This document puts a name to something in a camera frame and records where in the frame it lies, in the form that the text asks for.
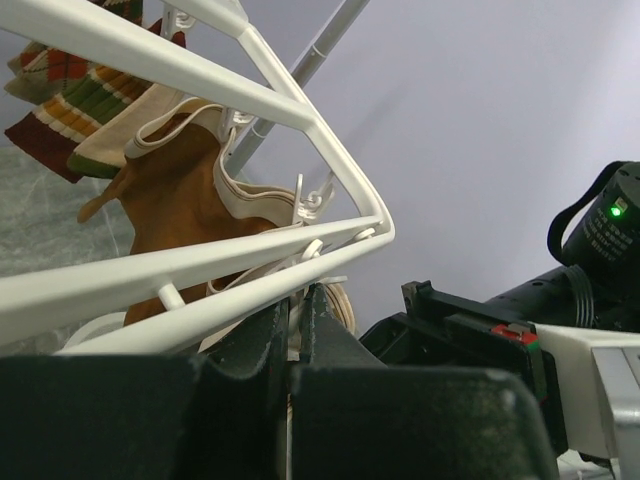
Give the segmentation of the white square clip hanger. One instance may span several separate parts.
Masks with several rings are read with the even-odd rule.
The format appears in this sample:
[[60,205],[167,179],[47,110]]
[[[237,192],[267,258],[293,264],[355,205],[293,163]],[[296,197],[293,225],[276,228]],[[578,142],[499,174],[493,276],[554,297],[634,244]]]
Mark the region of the white square clip hanger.
[[[118,199],[134,252],[5,277],[1,340],[10,344],[137,304],[141,321],[64,348],[67,355],[179,351],[390,243],[391,215],[373,184],[237,1],[177,8],[235,39],[256,83],[86,1],[5,1],[9,32],[187,94],[137,129],[124,170],[78,213]],[[330,170],[304,195],[239,187],[224,160],[252,118],[302,132]]]

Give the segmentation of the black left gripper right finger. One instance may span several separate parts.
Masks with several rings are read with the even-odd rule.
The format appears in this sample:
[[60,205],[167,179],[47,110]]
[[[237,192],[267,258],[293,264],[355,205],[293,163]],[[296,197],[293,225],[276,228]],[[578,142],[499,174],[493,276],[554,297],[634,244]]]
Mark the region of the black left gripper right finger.
[[554,479],[541,403],[502,369],[387,365],[313,286],[291,374],[294,479]]

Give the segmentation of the brown underwear with beige waistband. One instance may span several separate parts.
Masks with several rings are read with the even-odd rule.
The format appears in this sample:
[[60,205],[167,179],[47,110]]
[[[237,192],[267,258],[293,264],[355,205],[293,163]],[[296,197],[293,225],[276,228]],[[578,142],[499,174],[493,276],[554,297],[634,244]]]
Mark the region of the brown underwear with beige waistband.
[[126,144],[125,165],[77,220],[118,200],[134,229],[131,254],[300,228],[295,193],[234,180],[224,159],[239,130],[218,132],[226,108],[190,98],[142,126]]

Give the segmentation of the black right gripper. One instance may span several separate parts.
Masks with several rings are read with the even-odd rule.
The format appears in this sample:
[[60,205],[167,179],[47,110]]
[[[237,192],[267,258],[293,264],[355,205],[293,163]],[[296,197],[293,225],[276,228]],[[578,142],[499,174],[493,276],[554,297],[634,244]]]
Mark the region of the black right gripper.
[[405,310],[375,323],[361,343],[387,365],[478,367],[518,376],[538,400],[555,395],[536,327],[514,312],[435,289],[401,287]]

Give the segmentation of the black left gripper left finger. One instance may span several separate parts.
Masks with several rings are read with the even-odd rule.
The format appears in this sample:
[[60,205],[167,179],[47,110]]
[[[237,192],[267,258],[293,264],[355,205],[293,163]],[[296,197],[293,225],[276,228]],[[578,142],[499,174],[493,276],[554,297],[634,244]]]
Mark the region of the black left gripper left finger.
[[282,479],[280,301],[201,354],[1,362],[5,479]]

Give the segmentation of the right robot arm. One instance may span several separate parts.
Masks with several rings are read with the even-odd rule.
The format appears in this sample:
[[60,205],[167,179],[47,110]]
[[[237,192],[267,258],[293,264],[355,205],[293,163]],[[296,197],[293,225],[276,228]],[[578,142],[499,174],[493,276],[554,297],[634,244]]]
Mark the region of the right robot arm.
[[518,375],[539,402],[559,394],[541,324],[639,330],[639,164],[604,167],[547,234],[557,267],[477,302],[431,282],[402,287],[405,309],[371,327],[364,346],[387,364],[488,366]]

